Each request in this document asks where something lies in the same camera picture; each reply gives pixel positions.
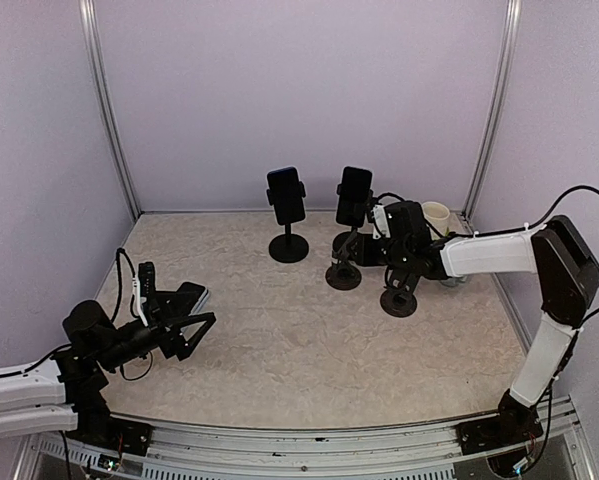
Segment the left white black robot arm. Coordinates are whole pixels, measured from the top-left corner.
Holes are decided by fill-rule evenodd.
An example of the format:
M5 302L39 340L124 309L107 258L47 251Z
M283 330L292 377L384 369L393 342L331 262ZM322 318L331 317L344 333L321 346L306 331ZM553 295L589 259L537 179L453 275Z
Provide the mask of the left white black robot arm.
M63 322L69 342L42 359L0 369L0 439L64 431L100 445L119 424L101 392L107 376L154 350L165 358L191 356L216 318L202 310L209 291L185 282L136 302L137 319L116 327L95 300L78 304Z

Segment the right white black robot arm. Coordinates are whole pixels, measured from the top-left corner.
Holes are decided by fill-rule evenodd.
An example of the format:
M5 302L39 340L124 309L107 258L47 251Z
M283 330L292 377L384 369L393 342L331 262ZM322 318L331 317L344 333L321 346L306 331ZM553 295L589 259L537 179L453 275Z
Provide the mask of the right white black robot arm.
M333 262L344 278L360 281L361 266L385 269L380 305L393 317L418 308L422 280L531 276L538 289L539 323L492 419L490 433L514 442L530 424L529 414L548 393L569 361L599 289L599 262L571 219L542 218L509 230L470 233L452 229L450 212L436 202L372 199L356 209L343 239L333 243Z

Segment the teal phone black screen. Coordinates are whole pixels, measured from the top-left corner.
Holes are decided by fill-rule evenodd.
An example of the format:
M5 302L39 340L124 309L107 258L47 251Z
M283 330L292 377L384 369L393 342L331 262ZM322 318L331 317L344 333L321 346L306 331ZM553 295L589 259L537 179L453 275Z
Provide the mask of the teal phone black screen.
M371 171L353 166L346 166L343 169L340 184L343 187L344 196L349 196L356 201L363 201L367 191L371 189L371 183Z

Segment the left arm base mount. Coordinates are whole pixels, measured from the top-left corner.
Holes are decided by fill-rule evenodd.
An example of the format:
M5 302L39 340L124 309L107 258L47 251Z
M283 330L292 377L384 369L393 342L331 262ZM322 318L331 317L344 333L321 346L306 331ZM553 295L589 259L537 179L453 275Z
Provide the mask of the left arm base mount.
M152 438L150 424L104 413L80 413L78 427L67 437L120 454L145 457Z

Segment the black pole phone stand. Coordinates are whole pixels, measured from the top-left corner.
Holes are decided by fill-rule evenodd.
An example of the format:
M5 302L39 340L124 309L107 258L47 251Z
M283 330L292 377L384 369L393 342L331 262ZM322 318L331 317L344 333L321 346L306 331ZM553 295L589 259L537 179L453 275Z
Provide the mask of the black pole phone stand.
M309 244L304 237L292 232L293 224L284 225L284 233L269 243L269 254L277 262L296 263L308 255Z
M342 193L341 184L337 186L338 203L335 213L335 221L339 225L349 227L352 231L360 229L368 216L370 204L373 198L373 190L367 191L366 198L363 201L353 200Z

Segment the blue phone black screen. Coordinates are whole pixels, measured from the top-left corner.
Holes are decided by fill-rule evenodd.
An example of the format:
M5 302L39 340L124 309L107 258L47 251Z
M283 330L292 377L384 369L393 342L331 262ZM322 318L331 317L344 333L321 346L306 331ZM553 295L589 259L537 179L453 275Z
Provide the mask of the blue phone black screen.
M300 181L295 167L285 167L270 171L267 198L273 207L278 225L289 225L305 219L305 187Z

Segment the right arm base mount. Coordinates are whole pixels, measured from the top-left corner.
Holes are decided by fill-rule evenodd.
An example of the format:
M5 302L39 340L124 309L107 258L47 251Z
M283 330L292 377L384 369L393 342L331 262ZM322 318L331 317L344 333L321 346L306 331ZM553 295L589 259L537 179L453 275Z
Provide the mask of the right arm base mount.
M544 433L539 420L524 425L505 426L500 416L462 422L456 426L461 452L464 456L496 450L541 437Z

